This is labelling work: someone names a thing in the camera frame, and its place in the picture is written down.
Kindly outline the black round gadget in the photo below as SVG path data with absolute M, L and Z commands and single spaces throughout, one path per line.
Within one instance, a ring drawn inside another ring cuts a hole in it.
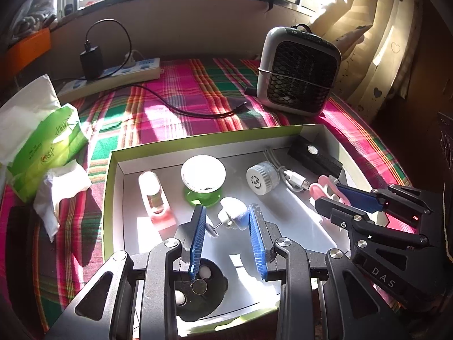
M 204 259 L 196 279 L 179 276 L 174 282 L 177 315 L 186 322 L 207 317 L 223 301 L 228 290 L 228 280 L 216 263 Z

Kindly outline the white round cap device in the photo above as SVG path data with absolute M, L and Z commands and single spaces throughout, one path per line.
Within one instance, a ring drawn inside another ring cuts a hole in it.
M 279 173 L 269 161 L 253 165 L 246 173 L 247 183 L 258 196 L 270 193 L 279 185 Z

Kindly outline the green white round lamp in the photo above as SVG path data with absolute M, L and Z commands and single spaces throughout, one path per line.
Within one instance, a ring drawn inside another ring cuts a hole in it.
M 186 201 L 192 206 L 217 204 L 226 174 L 225 166 L 216 157 L 202 154 L 186 160 L 180 169 Z

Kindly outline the cream heart curtain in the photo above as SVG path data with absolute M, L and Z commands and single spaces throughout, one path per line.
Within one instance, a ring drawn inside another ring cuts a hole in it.
M 422 0 L 327 0 L 310 21 L 342 54 L 333 92 L 367 123 L 409 79 Z

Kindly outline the black rectangular power bank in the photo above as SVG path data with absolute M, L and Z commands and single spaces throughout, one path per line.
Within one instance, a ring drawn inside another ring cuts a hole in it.
M 291 144 L 288 155 L 317 176 L 326 175 L 338 179 L 343 169 L 341 162 L 301 136 Z

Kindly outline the green tissue pack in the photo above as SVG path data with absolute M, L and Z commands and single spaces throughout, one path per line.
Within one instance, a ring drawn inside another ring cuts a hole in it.
M 60 104 L 47 75 L 1 106 L 1 165 L 24 203 L 34 199 L 48 170 L 66 165 L 86 143 L 78 110 Z

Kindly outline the black charger adapter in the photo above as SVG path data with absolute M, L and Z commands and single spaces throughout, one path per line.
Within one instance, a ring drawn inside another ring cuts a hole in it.
M 80 54 L 81 67 L 87 81 L 100 78 L 104 71 L 104 64 L 99 46 L 93 46 L 89 40 L 84 43 L 84 51 Z

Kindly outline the crumpled white tissue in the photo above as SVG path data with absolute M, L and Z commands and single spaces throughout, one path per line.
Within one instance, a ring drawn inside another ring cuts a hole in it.
M 91 187 L 85 169 L 72 160 L 63 167 L 49 169 L 37 190 L 33 208 L 44 225 L 52 243 L 60 227 L 59 204 L 63 199 L 75 197 Z

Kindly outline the grey mini heater fan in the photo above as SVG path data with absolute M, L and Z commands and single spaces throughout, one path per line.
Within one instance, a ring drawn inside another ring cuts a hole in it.
M 334 44 L 310 30 L 272 28 L 262 48 L 257 98 L 279 111 L 316 116 L 329 99 L 341 60 Z

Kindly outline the orange box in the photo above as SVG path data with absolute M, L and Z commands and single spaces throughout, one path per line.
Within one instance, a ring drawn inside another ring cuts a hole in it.
M 1 80 L 11 81 L 20 71 L 52 48 L 49 28 L 14 44 L 1 56 Z

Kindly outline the white mushroom night light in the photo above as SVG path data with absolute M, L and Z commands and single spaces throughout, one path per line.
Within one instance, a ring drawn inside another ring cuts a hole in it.
M 209 223 L 205 224 L 205 230 L 211 237 L 217 238 L 219 236 L 217 229 L 221 226 L 241 231 L 248 229 L 248 207 L 243 201 L 235 197 L 224 197 L 220 200 L 220 206 L 221 210 L 217 215 L 220 222 L 215 226 Z

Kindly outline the plaid bed sheet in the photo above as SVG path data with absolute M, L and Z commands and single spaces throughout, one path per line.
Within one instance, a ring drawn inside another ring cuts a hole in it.
M 166 61 L 159 79 L 139 88 L 76 100 L 87 146 L 78 160 L 89 190 L 61 203 L 50 242 L 39 218 L 1 186 L 1 296 L 33 339 L 42 339 L 103 263 L 101 210 L 113 150 L 193 135 L 305 123 L 263 107 L 246 93 L 257 83 L 253 60 Z

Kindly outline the white plastic bags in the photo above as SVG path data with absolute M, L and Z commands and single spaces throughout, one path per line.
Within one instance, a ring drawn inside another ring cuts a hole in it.
M 13 20 L 9 33 L 12 38 L 25 38 L 43 27 L 48 27 L 57 18 L 57 0 L 27 0 Z

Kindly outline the white power strip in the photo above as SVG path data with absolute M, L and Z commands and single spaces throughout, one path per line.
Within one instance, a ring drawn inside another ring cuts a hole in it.
M 75 80 L 67 83 L 57 93 L 60 102 L 72 102 L 97 92 L 111 90 L 126 84 L 135 84 L 159 79 L 161 75 L 161 60 L 150 58 L 137 61 L 134 66 L 121 68 L 108 78 L 95 81 Z

